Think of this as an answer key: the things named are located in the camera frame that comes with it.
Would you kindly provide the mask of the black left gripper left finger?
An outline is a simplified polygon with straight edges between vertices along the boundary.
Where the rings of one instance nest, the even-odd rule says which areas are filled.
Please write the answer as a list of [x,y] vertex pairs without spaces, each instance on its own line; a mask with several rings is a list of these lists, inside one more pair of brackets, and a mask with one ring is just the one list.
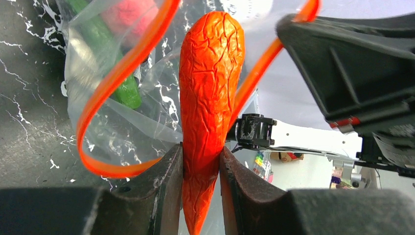
[[104,188],[6,188],[3,235],[175,235],[179,230],[182,145],[113,192]]

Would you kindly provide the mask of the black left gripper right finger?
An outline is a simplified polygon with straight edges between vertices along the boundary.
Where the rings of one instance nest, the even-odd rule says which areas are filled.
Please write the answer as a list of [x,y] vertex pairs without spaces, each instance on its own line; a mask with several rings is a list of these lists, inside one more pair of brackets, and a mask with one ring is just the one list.
[[220,184],[228,235],[412,235],[415,203],[395,190],[281,190],[223,148]]

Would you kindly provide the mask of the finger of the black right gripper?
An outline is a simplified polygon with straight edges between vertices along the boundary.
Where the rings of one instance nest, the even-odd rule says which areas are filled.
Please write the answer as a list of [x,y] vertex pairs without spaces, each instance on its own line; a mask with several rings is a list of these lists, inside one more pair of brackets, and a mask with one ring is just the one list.
[[276,33],[331,127],[414,123],[414,13],[310,23],[289,14]]

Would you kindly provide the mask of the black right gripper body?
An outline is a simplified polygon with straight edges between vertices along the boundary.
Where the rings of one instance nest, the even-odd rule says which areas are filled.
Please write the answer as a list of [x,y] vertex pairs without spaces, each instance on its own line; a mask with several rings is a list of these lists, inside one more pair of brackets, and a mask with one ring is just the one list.
[[359,134],[362,148],[356,154],[358,166],[415,177],[415,124],[395,125],[384,131]]

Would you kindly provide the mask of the clear zip top bag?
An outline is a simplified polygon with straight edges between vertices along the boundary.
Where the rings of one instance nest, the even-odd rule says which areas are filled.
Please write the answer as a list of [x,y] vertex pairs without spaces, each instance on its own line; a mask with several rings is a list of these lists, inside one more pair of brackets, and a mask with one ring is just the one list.
[[187,32],[219,11],[245,36],[318,0],[59,0],[68,114],[84,166],[134,177],[182,140],[179,57]]

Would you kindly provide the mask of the red chili pepper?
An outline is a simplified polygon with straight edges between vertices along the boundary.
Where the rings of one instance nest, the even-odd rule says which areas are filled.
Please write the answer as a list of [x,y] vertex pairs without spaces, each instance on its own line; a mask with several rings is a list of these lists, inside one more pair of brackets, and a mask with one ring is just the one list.
[[244,31],[223,11],[203,15],[184,37],[179,63],[184,218],[198,235],[209,211],[242,71]]

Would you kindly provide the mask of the short green pepper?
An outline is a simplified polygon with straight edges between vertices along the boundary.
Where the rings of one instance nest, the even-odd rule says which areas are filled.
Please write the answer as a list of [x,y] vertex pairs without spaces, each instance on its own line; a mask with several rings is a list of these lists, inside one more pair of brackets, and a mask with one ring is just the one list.
[[[89,57],[93,59],[107,75],[112,67],[119,62],[124,53],[120,49],[115,35],[107,27],[100,14],[92,11],[92,6],[86,0],[67,0],[66,5],[74,17],[70,21],[68,33],[71,43],[75,36],[90,49]],[[129,75],[114,92],[118,102],[131,109],[141,105],[138,85],[133,75]]]

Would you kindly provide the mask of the peach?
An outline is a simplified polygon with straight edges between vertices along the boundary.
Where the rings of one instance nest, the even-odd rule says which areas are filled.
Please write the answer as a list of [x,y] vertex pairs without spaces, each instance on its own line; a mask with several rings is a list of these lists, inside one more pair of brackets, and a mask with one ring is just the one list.
[[134,46],[159,8],[153,0],[122,0],[100,13],[101,18],[117,37],[123,36],[123,45]]

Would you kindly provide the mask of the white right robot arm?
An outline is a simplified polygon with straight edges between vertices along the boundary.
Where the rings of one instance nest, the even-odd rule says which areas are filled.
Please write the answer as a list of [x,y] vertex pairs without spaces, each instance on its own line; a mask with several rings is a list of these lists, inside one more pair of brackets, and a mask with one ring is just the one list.
[[356,165],[415,176],[415,15],[317,17],[276,24],[331,130],[243,114],[227,139],[240,148],[325,156],[360,181]]

